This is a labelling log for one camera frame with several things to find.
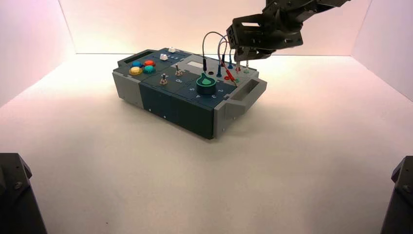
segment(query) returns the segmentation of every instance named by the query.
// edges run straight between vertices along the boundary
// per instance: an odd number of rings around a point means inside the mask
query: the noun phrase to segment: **blue plug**
[[[222,75],[221,75],[221,66],[220,65],[218,65],[217,77],[222,77]]]
[[[228,65],[228,69],[232,69],[232,58],[231,58],[231,54],[229,55],[229,65]]]

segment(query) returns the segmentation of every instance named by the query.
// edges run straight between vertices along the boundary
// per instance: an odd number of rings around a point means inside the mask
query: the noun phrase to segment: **yellow button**
[[[131,75],[139,75],[142,73],[142,68],[140,67],[133,67],[129,70],[129,74]]]

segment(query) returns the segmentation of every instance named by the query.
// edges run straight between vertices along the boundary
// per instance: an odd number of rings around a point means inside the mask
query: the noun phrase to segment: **white backdrop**
[[[0,106],[74,54],[57,0],[0,0]]]
[[[352,0],[304,23],[304,45],[278,54],[350,55],[371,0]],[[265,0],[60,0],[77,53],[136,53],[174,46],[200,53],[207,31],[260,13]],[[216,54],[216,41],[206,52]]]
[[[353,56],[413,100],[411,0],[373,0]]]

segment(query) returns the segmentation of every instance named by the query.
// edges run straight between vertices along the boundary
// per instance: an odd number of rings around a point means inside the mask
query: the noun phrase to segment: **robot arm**
[[[265,59],[278,49],[302,45],[302,23],[350,0],[266,0],[262,14],[236,18],[227,29],[235,61]]]

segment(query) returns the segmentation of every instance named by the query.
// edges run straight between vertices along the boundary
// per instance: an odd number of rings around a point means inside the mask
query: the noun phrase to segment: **blue button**
[[[155,68],[153,66],[145,66],[143,69],[143,73],[145,74],[152,74],[155,72]]]
[[[142,67],[142,63],[139,61],[132,62],[132,67]]]

